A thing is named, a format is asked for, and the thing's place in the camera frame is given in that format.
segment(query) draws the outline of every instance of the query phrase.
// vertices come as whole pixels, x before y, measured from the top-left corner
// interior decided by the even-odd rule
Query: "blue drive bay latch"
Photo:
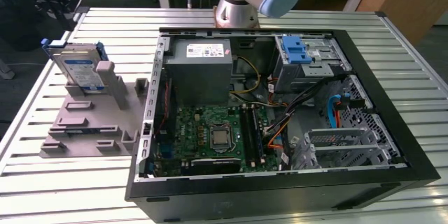
[[[284,36],[282,49],[286,53],[289,64],[309,64],[313,61],[306,54],[306,45],[300,37]]]

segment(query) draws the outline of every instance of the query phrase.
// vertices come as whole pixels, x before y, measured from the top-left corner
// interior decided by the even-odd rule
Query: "motherboard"
[[[274,153],[262,150],[265,126],[262,106],[178,107],[174,142],[160,144],[162,176],[277,170]]]

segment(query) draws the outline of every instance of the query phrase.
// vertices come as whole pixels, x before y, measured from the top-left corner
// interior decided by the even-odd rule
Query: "blue cable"
[[[344,97],[350,97],[349,93],[344,93]],[[333,100],[334,99],[340,99],[341,95],[340,94],[334,94],[329,99],[328,99],[328,104],[326,104],[326,113],[328,113],[328,121],[329,121],[329,125],[332,128],[336,128],[336,120],[334,120],[334,116],[333,116]]]

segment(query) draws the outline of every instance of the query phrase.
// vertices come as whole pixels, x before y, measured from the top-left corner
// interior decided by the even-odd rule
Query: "ram slot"
[[[258,119],[257,119],[257,114],[254,111],[254,106],[252,105],[252,108],[249,109],[250,111],[250,119],[252,119],[252,124],[253,124],[253,130],[252,130],[252,134],[253,134],[253,147],[254,147],[254,151],[256,151],[256,157],[257,157],[257,164],[264,164],[264,153],[262,153],[262,141],[261,141],[261,130],[260,130],[260,125],[258,125]]]
[[[248,167],[256,166],[253,124],[250,123],[252,118],[250,111],[246,107],[242,106],[240,108],[240,125],[242,133],[245,164]]]

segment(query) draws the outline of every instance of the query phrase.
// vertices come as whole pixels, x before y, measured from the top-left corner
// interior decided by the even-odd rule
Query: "metal table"
[[[92,8],[64,38],[100,40],[124,81],[150,76],[158,27],[212,27],[212,10]],[[441,179],[369,207],[338,212],[228,219],[217,222],[400,223],[448,222],[448,88],[386,18],[373,13],[290,12],[260,17],[262,28],[345,29],[409,125]],[[0,143],[1,223],[148,223],[124,201],[130,157],[37,156],[62,104],[65,78],[52,62]]]

